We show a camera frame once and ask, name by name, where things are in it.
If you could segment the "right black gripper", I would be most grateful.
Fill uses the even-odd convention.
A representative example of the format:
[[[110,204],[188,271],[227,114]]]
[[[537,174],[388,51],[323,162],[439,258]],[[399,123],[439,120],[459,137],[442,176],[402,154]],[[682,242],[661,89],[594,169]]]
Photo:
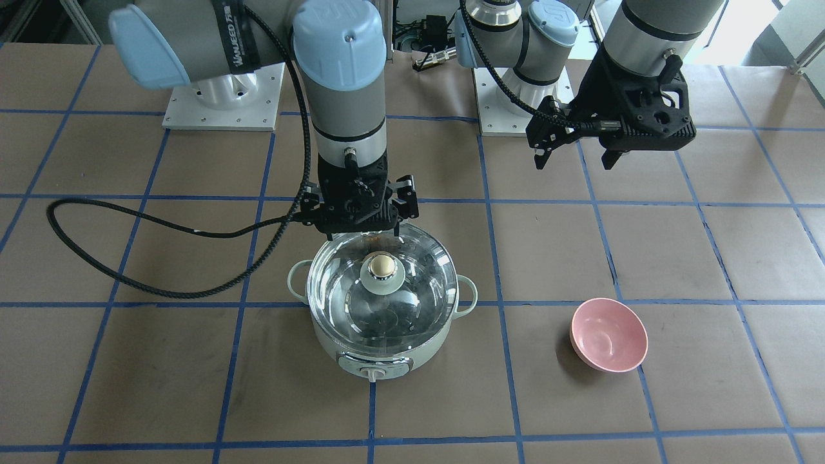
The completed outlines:
[[[317,175],[321,202],[315,197],[302,202],[302,223],[322,234],[381,232],[394,229],[403,235],[404,219],[391,199],[388,155],[371,164],[338,167],[318,158]]]

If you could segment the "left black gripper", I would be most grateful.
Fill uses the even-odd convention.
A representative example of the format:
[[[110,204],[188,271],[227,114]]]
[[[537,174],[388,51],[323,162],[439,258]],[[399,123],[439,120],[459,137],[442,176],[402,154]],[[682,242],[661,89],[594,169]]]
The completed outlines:
[[[697,135],[688,86],[680,55],[667,50],[664,68],[652,76],[630,73],[600,49],[596,52],[577,94],[577,119],[584,122],[618,121],[619,130],[600,133],[606,149],[604,170],[611,170],[625,151],[675,151]],[[561,144],[534,144],[534,166],[543,170]]]

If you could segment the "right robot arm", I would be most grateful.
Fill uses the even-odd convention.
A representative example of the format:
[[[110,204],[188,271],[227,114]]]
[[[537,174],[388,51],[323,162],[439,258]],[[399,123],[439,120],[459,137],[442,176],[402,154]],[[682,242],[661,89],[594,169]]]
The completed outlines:
[[[387,44],[372,2],[136,1],[108,26],[130,76],[148,89],[286,65],[318,152],[318,183],[302,180],[290,221],[334,235],[418,216],[413,178],[389,181]]]

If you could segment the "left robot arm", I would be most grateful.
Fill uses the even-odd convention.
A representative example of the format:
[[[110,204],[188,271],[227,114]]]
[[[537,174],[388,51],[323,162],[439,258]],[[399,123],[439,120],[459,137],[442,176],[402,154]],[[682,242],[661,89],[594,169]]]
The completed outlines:
[[[677,151],[695,140],[683,61],[722,5],[719,1],[622,1],[575,96],[552,89],[574,47],[580,18],[560,1],[461,1],[459,63],[486,70],[498,100],[530,117],[534,165],[582,138],[604,147],[610,170],[630,151]]]

